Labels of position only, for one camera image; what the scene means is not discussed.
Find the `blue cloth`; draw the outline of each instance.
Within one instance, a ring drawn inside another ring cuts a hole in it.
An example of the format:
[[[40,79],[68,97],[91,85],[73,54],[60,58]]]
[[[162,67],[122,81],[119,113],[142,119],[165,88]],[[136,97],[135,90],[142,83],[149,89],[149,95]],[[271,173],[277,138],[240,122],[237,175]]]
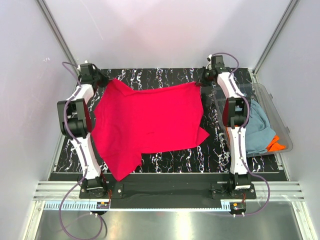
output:
[[[251,100],[249,122],[245,128],[246,154],[264,154],[276,132],[271,129],[266,113],[255,100]]]

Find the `black and white patterned mat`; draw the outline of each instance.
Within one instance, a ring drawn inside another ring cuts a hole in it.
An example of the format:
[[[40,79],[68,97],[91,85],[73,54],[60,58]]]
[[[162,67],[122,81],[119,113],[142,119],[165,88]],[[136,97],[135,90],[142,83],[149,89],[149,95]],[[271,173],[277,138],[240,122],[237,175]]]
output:
[[[105,69],[111,79],[118,78],[134,90],[165,88],[191,81],[197,81],[202,68],[152,68],[152,69]],[[237,84],[251,83],[247,68],[238,69],[235,74]],[[158,152],[142,155],[142,165],[135,173],[227,173],[230,168],[230,152],[225,140],[224,131],[218,124],[217,110],[213,99],[213,87],[202,87],[201,98],[204,115],[201,127],[210,136],[199,146],[180,151]],[[91,119],[95,121],[93,110],[104,93],[99,88],[88,103]],[[161,117],[161,112],[154,111],[154,117]],[[105,173],[108,166],[100,158],[92,143],[98,163]],[[274,155],[249,157],[248,165],[253,172],[278,172]],[[69,140],[64,139],[63,147],[55,169],[56,173],[79,173],[82,171],[77,153]]]

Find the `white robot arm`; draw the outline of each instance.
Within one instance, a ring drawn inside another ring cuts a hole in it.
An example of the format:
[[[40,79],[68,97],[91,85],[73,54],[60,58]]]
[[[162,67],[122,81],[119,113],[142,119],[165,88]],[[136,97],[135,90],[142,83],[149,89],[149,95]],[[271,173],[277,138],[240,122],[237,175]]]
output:
[[[214,81],[222,88],[226,97],[222,121],[226,127],[231,153],[228,190],[229,192],[248,190],[252,187],[251,177],[244,164],[247,165],[245,137],[247,117],[250,113],[248,106],[250,108],[251,101],[238,88],[231,69],[225,67],[221,55],[209,55],[207,59],[209,63],[203,67],[202,79],[198,83],[202,86],[211,86]]]
[[[60,130],[74,146],[85,177],[79,197],[97,198],[106,194],[107,183],[93,151],[92,122],[87,103],[99,86],[104,87],[108,84],[109,78],[92,63],[81,64],[79,70],[78,80],[81,79],[81,83],[67,100],[57,103],[57,109]]]

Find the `plastic storage bin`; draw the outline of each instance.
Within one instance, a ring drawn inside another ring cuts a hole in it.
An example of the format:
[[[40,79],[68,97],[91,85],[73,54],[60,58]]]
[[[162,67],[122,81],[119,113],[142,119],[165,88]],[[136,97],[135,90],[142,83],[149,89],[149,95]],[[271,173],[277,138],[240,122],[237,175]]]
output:
[[[243,94],[257,101],[261,105],[262,109],[264,110],[265,114],[269,119],[271,128],[279,136],[278,143],[286,146],[285,149],[280,151],[267,151],[262,154],[261,153],[248,154],[247,157],[270,155],[270,154],[277,154],[277,153],[291,151],[293,148],[293,143],[289,137],[289,129],[284,126],[284,123],[282,122],[276,110],[276,107],[272,102],[272,97],[270,94],[268,94],[266,88],[259,83],[240,84],[238,85],[238,87]],[[217,86],[214,91],[215,91],[215,94],[213,95],[213,98],[214,98],[214,102],[215,102],[216,110],[218,114],[218,122],[220,127],[223,128],[224,130],[224,136],[226,138],[226,142],[230,147],[230,142],[227,137],[227,131],[222,122],[222,112],[226,104],[226,97],[221,87]]]

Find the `white wall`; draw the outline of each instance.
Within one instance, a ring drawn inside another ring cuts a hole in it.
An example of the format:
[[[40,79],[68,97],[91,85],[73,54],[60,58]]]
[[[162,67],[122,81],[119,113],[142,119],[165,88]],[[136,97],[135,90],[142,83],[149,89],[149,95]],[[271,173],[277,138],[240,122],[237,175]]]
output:
[[[253,68],[290,0],[46,0],[74,57],[100,68]]]
[[[17,240],[59,137],[57,101],[75,80],[36,1],[0,0],[0,239]]]
[[[293,150],[284,154],[292,180],[299,181],[320,236],[320,1],[300,1],[258,79],[291,133]]]

